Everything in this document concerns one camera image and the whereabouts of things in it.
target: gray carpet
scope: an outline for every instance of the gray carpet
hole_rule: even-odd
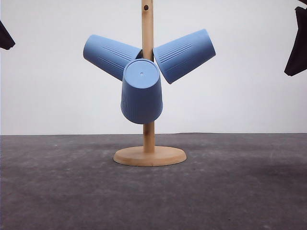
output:
[[[188,159],[113,162],[140,135],[1,137],[2,229],[307,229],[307,134],[171,134],[156,143]]]

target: blue plastic cup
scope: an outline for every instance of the blue plastic cup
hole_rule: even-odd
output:
[[[123,79],[125,66],[136,58],[141,58],[141,49],[92,35],[85,43],[83,57],[119,80]]]
[[[123,115],[136,124],[156,120],[163,109],[160,71],[147,59],[130,62],[124,69],[121,92]]]
[[[154,58],[171,84],[215,56],[205,29],[153,49]]]

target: wooden mug stand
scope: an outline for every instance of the wooden mug stand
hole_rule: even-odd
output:
[[[142,0],[142,51],[143,58],[154,60],[154,9],[153,0]],[[154,121],[143,125],[143,146],[118,150],[113,160],[131,166],[163,166],[187,159],[181,149],[155,146]]]

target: round wooden base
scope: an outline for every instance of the round wooden base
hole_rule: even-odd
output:
[[[143,146],[118,150],[113,160],[120,164],[131,166],[162,166],[177,164],[187,159],[181,149],[165,146],[155,146],[153,153],[144,153]]]

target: white backdrop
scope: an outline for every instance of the white backdrop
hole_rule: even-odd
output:
[[[154,45],[206,28],[216,57],[172,85],[156,133],[307,132],[307,71],[284,74],[296,0],[154,0]],[[121,82],[83,59],[97,34],[141,47],[141,0],[2,0],[3,135],[141,133]]]

